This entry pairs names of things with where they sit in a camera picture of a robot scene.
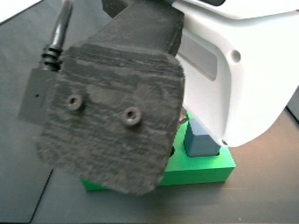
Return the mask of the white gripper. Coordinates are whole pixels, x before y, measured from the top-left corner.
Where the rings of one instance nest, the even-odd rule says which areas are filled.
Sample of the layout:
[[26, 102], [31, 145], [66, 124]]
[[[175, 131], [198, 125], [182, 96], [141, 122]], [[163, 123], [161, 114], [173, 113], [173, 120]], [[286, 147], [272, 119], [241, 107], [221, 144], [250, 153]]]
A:
[[183, 106], [218, 142], [272, 127], [299, 87], [299, 0], [178, 0]]

